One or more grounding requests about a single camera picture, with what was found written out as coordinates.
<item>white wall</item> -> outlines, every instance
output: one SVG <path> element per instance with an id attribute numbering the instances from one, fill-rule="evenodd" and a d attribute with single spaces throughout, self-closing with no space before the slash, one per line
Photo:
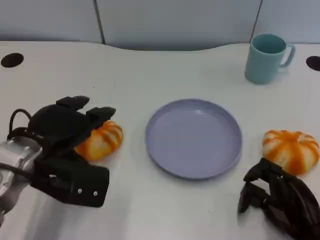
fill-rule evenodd
<path id="1" fill-rule="evenodd" d="M 255 34 L 277 34 L 289 43 L 320 43 L 320 0 L 263 0 Z"/>
<path id="2" fill-rule="evenodd" d="M 97 0 L 105 42 L 195 50 L 249 42 L 260 0 Z"/>
<path id="3" fill-rule="evenodd" d="M 0 0 L 0 40 L 102 42 L 93 0 Z"/>

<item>black cable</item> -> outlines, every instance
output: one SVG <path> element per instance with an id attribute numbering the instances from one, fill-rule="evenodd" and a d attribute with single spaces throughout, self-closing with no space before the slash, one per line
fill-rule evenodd
<path id="1" fill-rule="evenodd" d="M 10 122 L 9 122 L 9 134 L 12 132 L 13 130 L 13 125 L 14 125 L 14 119 L 15 119 L 15 116 L 17 115 L 17 113 L 24 113 L 28 119 L 30 120 L 32 118 L 31 114 L 29 112 L 27 112 L 27 110 L 24 110 L 22 108 L 19 108 L 17 110 L 15 110 L 11 117 L 10 117 Z"/>
<path id="2" fill-rule="evenodd" d="M 28 180 L 30 180 L 30 181 L 31 181 L 32 178 L 33 178 L 33 175 L 32 175 L 31 173 L 26 172 L 26 171 L 24 171 L 24 170 L 22 170 L 22 169 L 20 169 L 20 168 L 11 166 L 11 165 L 6 164 L 6 163 L 0 162 L 0 169 L 2 169 L 2 170 L 8 170 L 8 171 L 10 171 L 10 172 L 12 172 L 12 173 L 14 173 L 14 174 L 21 175 L 21 176 L 25 177 L 26 179 L 28 179 Z"/>

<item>mug handle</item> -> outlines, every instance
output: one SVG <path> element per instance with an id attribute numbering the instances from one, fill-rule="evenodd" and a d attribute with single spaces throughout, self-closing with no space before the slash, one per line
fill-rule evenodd
<path id="1" fill-rule="evenodd" d="M 280 68 L 286 68 L 290 65 L 290 63 L 292 62 L 292 59 L 294 59 L 295 53 L 296 53 L 296 47 L 293 44 L 288 44 L 287 45 L 289 48 L 291 48 L 289 57 L 287 59 L 287 61 L 284 64 L 280 65 Z"/>

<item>plate rim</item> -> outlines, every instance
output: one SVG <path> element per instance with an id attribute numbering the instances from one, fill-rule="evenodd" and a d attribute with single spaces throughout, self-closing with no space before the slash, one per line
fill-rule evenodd
<path id="1" fill-rule="evenodd" d="M 240 138 L 240 144 L 239 144 L 239 149 L 237 150 L 237 154 L 236 157 L 234 158 L 234 161 L 232 161 L 229 165 L 227 165 L 226 167 L 224 167 L 223 169 L 221 169 L 220 171 L 216 172 L 215 174 L 211 174 L 210 176 L 205 176 L 205 177 L 194 177 L 194 176 L 185 176 L 182 174 L 178 174 L 175 172 L 170 171 L 169 169 L 164 168 L 151 154 L 150 151 L 150 144 L 148 143 L 148 130 L 150 129 L 150 126 L 153 122 L 153 120 L 155 119 L 155 117 L 157 117 L 157 115 L 165 108 L 169 107 L 170 105 L 179 103 L 179 102 L 199 102 L 199 103 L 204 103 L 204 104 L 210 104 L 215 106 L 216 108 L 219 108 L 221 110 L 223 110 L 224 112 L 226 112 L 227 115 L 229 115 L 235 122 L 235 126 L 239 131 L 239 138 Z M 211 101 L 208 100 L 203 100 L 200 98 L 183 98 L 183 99 L 178 99 L 178 100 L 173 100 L 163 106 L 161 106 L 160 108 L 158 108 L 153 114 L 152 116 L 149 118 L 146 127 L 145 127 L 145 131 L 144 131 L 144 144 L 145 144 L 145 148 L 146 148 L 146 152 L 148 154 L 148 156 L 152 159 L 152 161 L 154 163 L 156 163 L 161 169 L 165 170 L 167 173 L 174 175 L 176 177 L 179 178 L 183 178 L 183 179 L 189 179 L 189 180 L 205 180 L 205 179 L 211 179 L 214 177 L 217 177 L 223 173 L 226 173 L 228 170 L 230 170 L 233 166 L 235 166 L 239 160 L 241 159 L 242 156 L 242 149 L 243 149 L 243 134 L 242 134 L 242 130 L 236 120 L 236 118 L 234 117 L 233 114 L 231 114 L 227 109 L 225 109 L 224 107 L 220 106 L 219 104 L 213 103 Z"/>

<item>striped pumpkin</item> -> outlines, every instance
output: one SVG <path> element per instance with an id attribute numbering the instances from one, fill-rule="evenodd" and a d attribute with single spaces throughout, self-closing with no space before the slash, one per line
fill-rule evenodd
<path id="1" fill-rule="evenodd" d="M 300 131 L 270 130 L 264 135 L 263 156 L 292 175 L 305 174 L 319 160 L 315 138 Z"/>
<path id="2" fill-rule="evenodd" d="M 123 137 L 122 128 L 109 120 L 102 127 L 92 130 L 91 136 L 75 150 L 88 162 L 99 161 L 118 149 Z"/>

